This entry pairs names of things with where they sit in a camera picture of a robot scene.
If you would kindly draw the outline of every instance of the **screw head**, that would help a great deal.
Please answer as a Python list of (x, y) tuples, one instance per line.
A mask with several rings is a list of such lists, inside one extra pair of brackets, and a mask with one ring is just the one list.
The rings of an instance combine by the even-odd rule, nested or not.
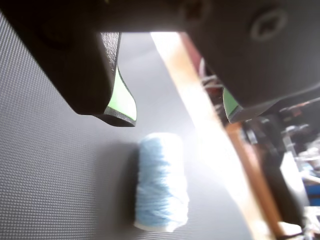
[(288, 23), (288, 14), (281, 8), (269, 10), (255, 18), (251, 25), (250, 36), (253, 40), (264, 42), (272, 39)]

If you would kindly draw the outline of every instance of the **gray textured mat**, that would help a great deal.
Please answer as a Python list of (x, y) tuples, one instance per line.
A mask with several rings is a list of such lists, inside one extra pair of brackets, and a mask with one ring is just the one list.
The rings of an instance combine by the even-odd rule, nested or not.
[[(123, 79), (137, 125), (117, 128), (75, 114), (0, 14), (0, 239), (250, 239), (220, 180), (196, 159), (190, 117), (149, 34), (124, 34)], [(132, 226), (137, 142), (183, 138), (188, 224), (174, 233)]]

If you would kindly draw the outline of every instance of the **green rubber pad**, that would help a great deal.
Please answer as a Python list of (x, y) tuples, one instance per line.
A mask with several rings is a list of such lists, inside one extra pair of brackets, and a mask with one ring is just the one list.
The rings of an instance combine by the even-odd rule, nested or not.
[(118, 66), (115, 71), (113, 92), (108, 107), (134, 121), (137, 120), (136, 102), (123, 82)]
[(233, 111), (239, 106), (237, 101), (226, 88), (223, 90), (223, 105), (225, 114), (228, 118), (233, 113)]

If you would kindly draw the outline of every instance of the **light blue yarn spool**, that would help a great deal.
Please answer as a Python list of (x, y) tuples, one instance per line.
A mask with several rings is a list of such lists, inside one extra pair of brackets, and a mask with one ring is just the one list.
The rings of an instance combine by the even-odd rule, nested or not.
[(140, 143), (135, 223), (151, 232), (173, 232), (188, 220), (181, 139), (152, 133)]

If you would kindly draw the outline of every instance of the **spool of thread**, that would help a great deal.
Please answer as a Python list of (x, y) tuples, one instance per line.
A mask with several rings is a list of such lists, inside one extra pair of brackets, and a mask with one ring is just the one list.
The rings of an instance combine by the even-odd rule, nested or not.
[(139, 146), (135, 223), (150, 232), (173, 232), (188, 220), (183, 144), (172, 133), (152, 133)]

